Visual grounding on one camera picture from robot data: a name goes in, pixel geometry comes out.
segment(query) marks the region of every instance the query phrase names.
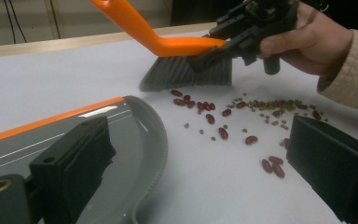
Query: human hand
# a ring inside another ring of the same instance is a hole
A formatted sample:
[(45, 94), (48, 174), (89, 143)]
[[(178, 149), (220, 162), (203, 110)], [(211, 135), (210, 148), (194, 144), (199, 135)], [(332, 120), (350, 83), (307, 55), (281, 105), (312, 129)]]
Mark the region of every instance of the human hand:
[(297, 69), (335, 77), (351, 48), (351, 30), (332, 21), (313, 7), (299, 3), (296, 29), (272, 35), (260, 43), (260, 58), (280, 54)]

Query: wall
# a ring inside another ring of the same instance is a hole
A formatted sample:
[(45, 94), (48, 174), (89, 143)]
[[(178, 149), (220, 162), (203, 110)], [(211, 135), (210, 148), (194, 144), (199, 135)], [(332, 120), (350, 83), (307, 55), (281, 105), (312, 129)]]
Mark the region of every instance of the wall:
[[(16, 43), (23, 43), (11, 5), (6, 0)], [(153, 28), (170, 25), (172, 0), (129, 0)], [(121, 32), (89, 0), (11, 0), (27, 42)], [(0, 0), (0, 45), (14, 37), (5, 0)]]

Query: finger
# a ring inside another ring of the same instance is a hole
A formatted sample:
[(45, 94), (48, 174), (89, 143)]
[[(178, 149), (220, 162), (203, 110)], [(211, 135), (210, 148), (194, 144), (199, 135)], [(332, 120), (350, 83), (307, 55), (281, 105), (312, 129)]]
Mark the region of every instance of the finger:
[(280, 35), (272, 35), (260, 43), (262, 54), (277, 54), (289, 49), (305, 49), (318, 42), (318, 36), (311, 25), (289, 31)]

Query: black bristles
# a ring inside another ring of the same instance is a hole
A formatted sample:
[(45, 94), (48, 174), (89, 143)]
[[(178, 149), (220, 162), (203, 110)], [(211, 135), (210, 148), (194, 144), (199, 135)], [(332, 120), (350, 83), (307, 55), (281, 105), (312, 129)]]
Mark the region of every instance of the black bristles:
[(141, 91), (163, 91), (186, 86), (231, 85), (231, 60), (196, 73), (188, 63), (188, 57), (159, 57), (142, 79)]

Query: brush handle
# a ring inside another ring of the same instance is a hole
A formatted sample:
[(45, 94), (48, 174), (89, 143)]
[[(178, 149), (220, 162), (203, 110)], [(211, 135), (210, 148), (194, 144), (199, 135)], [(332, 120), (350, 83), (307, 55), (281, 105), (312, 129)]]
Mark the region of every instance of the brush handle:
[(90, 1), (113, 23), (159, 57), (198, 55), (226, 44), (225, 40), (208, 37), (160, 37), (127, 0)]

